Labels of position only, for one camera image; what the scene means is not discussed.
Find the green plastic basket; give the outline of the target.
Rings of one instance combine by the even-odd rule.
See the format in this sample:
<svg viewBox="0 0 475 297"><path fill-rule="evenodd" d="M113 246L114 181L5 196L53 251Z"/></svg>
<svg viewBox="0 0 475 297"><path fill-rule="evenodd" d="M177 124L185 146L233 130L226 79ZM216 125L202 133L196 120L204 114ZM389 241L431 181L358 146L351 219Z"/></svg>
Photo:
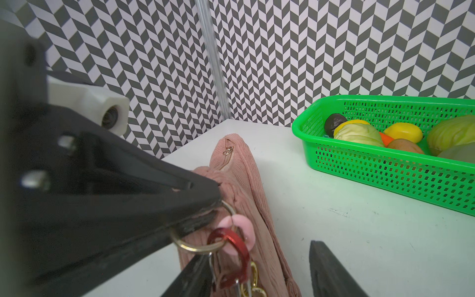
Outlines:
<svg viewBox="0 0 475 297"><path fill-rule="evenodd" d="M474 215L473 164L434 157L426 140L417 154L331 139L324 129L327 118L339 113L365 120L379 131L411 123L428 134L441 121L474 112L471 99L335 95L316 100L294 120L292 131L302 140L312 169Z"/></svg>

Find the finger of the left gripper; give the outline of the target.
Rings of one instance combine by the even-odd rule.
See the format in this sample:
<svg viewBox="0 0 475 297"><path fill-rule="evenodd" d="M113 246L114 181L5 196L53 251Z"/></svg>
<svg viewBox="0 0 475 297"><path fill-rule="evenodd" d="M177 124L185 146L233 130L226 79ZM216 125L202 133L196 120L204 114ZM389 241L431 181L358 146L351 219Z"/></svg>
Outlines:
<svg viewBox="0 0 475 297"><path fill-rule="evenodd" d="M87 223L147 220L169 228L220 203L217 184L165 163L59 106L26 130L32 164L48 170L48 192L28 207L44 235Z"/></svg>
<svg viewBox="0 0 475 297"><path fill-rule="evenodd" d="M211 210L169 228L147 220L87 223L33 238L33 295L81 297L152 253L211 224Z"/></svg>

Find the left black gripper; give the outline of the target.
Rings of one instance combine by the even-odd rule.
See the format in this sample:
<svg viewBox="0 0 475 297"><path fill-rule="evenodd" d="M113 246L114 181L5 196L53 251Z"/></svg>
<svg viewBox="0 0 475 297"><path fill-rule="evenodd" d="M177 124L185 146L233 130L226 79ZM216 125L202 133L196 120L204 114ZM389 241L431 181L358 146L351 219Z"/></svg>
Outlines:
<svg viewBox="0 0 475 297"><path fill-rule="evenodd" d="M25 132L48 112L39 44L20 27L1 21L1 296L40 297L32 240L38 228L28 207L48 192L48 170L32 164Z"/></svg>

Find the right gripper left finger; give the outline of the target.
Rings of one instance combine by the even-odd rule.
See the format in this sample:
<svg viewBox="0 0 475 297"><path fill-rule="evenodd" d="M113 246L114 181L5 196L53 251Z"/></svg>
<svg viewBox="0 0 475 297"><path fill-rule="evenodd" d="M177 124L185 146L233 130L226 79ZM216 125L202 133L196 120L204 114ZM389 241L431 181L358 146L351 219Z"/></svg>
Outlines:
<svg viewBox="0 0 475 297"><path fill-rule="evenodd" d="M208 255L195 255L162 297L210 297L213 276L209 259Z"/></svg>

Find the green toy lettuce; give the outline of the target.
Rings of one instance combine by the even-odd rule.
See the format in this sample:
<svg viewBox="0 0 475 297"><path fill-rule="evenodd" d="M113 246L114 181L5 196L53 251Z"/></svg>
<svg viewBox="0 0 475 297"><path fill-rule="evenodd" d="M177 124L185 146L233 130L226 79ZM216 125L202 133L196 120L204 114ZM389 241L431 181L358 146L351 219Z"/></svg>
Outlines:
<svg viewBox="0 0 475 297"><path fill-rule="evenodd" d="M335 130L335 135L333 138L336 140L354 142L357 144L385 147L378 130L368 124L347 124L339 131Z"/></svg>

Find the pink corduroy bag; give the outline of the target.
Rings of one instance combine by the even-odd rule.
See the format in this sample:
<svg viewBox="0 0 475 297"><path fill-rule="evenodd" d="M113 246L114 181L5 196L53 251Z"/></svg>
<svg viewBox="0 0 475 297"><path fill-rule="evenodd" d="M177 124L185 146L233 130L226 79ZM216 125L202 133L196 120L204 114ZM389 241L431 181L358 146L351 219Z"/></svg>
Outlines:
<svg viewBox="0 0 475 297"><path fill-rule="evenodd" d="M251 276L257 278L253 296L299 297L301 291L275 233L256 161L242 137L229 134L219 140L209 166L196 168L194 173L216 181L221 198L236 213L220 209L210 225L184 237L184 242L203 246L216 228L235 226L250 253Z"/></svg>

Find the orange toy carrot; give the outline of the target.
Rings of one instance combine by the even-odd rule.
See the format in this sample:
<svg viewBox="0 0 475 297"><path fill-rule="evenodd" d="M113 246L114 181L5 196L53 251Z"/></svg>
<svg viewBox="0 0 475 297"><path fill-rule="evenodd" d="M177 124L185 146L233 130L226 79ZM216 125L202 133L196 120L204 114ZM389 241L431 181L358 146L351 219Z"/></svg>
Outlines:
<svg viewBox="0 0 475 297"><path fill-rule="evenodd" d="M383 132L379 132L380 136L381 136L381 139L382 139L382 142L384 144L385 147L388 147L388 145L394 141L394 138L393 137L390 137L386 134L384 134Z"/></svg>

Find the brown toy potato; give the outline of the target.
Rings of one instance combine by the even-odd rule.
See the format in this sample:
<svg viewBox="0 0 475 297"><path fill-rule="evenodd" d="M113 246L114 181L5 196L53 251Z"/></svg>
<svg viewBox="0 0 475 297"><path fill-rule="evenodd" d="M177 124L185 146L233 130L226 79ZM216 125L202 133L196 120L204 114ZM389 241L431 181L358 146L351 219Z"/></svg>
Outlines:
<svg viewBox="0 0 475 297"><path fill-rule="evenodd" d="M417 144L407 139L395 139L387 145L387 148L404 152L424 154L423 150Z"/></svg>

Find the left aluminium corner post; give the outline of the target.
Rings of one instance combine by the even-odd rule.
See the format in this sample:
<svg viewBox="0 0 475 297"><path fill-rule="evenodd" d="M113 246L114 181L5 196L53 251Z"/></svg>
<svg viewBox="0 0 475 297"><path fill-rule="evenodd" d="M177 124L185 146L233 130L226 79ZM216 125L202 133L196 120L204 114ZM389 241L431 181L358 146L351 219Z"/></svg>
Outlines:
<svg viewBox="0 0 475 297"><path fill-rule="evenodd" d="M228 120L231 119L231 108L226 91L225 78L221 68L218 44L212 22L209 1L197 0L195 3L198 10L199 20L202 25L202 34L204 37L205 48L208 52L210 67L214 77L216 95L221 109L221 115L224 120Z"/></svg>

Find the light green toy cabbage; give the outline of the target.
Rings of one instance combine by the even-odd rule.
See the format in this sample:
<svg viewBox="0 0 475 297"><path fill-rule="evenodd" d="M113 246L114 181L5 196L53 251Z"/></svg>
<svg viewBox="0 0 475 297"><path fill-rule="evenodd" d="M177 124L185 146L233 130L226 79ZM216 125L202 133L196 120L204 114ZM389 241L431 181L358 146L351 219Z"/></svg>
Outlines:
<svg viewBox="0 0 475 297"><path fill-rule="evenodd" d="M434 156L454 147L475 141L475 116L465 115L435 125L428 134L427 144Z"/></svg>

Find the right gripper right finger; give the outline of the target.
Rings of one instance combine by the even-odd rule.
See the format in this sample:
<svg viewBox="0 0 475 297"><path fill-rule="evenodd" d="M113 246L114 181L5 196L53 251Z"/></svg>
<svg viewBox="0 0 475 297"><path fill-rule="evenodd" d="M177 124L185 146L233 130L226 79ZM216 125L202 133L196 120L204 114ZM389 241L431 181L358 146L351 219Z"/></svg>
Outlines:
<svg viewBox="0 0 475 297"><path fill-rule="evenodd" d="M315 297L368 297L323 241L311 241L309 264Z"/></svg>

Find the yellow toy lemon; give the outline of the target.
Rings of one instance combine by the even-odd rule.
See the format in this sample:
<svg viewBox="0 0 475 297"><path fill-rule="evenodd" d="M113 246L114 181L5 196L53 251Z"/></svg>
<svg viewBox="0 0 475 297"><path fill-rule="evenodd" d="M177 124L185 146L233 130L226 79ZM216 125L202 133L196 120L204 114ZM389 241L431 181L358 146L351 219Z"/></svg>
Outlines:
<svg viewBox="0 0 475 297"><path fill-rule="evenodd" d="M395 123L389 126L384 131L384 134L392 137L394 140L406 139L415 144L421 142L423 139L423 132L421 129L418 126L410 123Z"/></svg>

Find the dark purple toy fruit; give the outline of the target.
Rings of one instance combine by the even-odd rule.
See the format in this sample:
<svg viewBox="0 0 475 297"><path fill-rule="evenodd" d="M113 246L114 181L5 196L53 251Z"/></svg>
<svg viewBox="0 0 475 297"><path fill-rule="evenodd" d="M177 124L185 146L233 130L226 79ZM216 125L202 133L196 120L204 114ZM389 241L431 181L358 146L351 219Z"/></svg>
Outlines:
<svg viewBox="0 0 475 297"><path fill-rule="evenodd" d="M327 136L333 138L334 132L339 125L347 122L348 120L339 113L331 114L325 121L324 130Z"/></svg>

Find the grey green toy avocado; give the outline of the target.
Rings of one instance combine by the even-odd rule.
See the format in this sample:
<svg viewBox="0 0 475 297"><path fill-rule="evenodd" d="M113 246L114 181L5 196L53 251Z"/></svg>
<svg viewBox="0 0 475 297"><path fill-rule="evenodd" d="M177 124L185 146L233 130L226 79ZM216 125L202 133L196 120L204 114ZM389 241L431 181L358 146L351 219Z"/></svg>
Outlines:
<svg viewBox="0 0 475 297"><path fill-rule="evenodd" d="M438 157L475 164L475 143L450 147L441 152Z"/></svg>

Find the plush keychain decoration with carabiners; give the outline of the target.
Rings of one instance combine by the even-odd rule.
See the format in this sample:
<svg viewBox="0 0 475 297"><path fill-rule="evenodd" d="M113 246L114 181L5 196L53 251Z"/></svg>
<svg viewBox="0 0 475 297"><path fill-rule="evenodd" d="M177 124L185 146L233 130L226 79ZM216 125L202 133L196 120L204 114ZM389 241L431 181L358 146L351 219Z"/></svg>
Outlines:
<svg viewBox="0 0 475 297"><path fill-rule="evenodd" d="M237 214L227 202L221 202L229 216L223 218L220 226L207 238L206 245L193 246L179 237L172 230L171 239L181 250L195 255L210 256L209 263L213 276L212 294L225 291L234 297L266 297L268 294L259 286L259 270L251 259L251 250L256 243L256 236L251 221ZM218 255L223 252L237 258L237 265L230 271L224 272L216 264Z"/></svg>

